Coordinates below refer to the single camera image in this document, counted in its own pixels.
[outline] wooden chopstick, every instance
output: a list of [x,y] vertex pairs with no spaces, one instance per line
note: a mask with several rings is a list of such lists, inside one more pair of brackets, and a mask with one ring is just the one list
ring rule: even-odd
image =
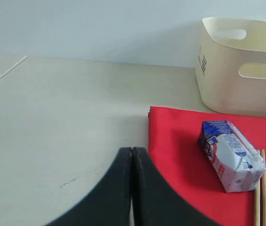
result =
[[260,226],[260,179],[254,191],[254,226]]
[[[261,150],[261,157],[263,157],[265,165],[266,165],[266,153],[265,150]],[[262,205],[262,226],[266,226],[266,172],[263,174],[261,178],[261,188],[262,188],[262,197],[263,197],[263,205]]]

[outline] blue and white carton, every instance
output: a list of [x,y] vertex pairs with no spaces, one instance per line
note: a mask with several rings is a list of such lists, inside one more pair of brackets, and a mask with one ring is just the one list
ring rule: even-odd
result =
[[266,171],[258,151],[229,121],[204,121],[198,143],[226,192],[254,190]]

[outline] white plastic basket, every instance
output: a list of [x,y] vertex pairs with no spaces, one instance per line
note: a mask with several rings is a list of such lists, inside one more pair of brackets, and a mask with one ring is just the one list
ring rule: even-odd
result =
[[195,73],[207,107],[266,117],[266,22],[202,19]]

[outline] table surface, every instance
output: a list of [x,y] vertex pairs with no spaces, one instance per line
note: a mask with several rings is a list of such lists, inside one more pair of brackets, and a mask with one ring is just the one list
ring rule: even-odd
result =
[[[0,74],[23,56],[0,55]],[[0,80],[0,226],[43,225],[119,147],[147,147],[151,105],[212,112],[192,68],[28,57]]]

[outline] red tablecloth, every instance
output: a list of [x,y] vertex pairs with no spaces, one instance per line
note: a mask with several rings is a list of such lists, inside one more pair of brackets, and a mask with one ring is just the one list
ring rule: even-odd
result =
[[225,226],[251,226],[254,192],[225,193],[197,144],[202,121],[210,120],[231,121],[255,148],[266,151],[266,118],[151,107],[149,154],[174,190],[199,211]]

